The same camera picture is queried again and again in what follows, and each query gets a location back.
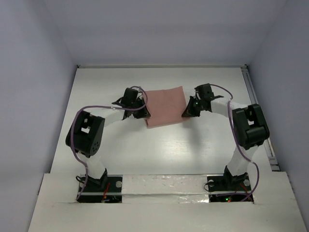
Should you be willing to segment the pink printed t shirt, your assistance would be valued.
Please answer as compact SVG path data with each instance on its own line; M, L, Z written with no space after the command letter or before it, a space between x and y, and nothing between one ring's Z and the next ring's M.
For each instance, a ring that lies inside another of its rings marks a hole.
M150 117L146 119L147 128L155 128L181 123L186 109L183 87L172 89L150 90L143 94L147 98L146 108Z

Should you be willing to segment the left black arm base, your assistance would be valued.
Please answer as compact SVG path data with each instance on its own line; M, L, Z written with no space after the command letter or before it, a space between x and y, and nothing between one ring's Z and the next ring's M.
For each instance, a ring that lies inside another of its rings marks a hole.
M122 202L122 175L108 175L107 170L100 179L88 177L84 186L85 176L76 176L79 182L77 202L79 203L121 203Z

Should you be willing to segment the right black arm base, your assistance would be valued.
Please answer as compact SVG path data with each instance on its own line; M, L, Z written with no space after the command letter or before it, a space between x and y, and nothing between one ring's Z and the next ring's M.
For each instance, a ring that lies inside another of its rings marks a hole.
M210 175L203 186L211 203L254 202L248 173L232 176L227 167L222 175Z

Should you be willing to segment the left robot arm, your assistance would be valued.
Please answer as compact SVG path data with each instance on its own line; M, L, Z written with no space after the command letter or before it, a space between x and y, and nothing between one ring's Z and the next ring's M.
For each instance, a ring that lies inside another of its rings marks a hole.
M76 160L85 168L84 185L90 184L97 191L106 188L108 173L98 155L103 130L115 122L129 117L146 119L151 116L147 109L147 93L138 86L125 89L122 97L110 106L90 105L82 107L73 119L65 143L71 148Z

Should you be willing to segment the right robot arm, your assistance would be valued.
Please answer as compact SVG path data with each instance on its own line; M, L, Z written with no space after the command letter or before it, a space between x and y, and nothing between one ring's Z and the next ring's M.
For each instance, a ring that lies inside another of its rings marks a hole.
M186 118L199 117L202 111L207 111L228 118L236 148L222 178L226 189L234 189L239 185L247 173L248 165L254 163L253 156L258 147L270 136L261 106L236 103L233 98L230 91L219 85L199 85L182 114Z

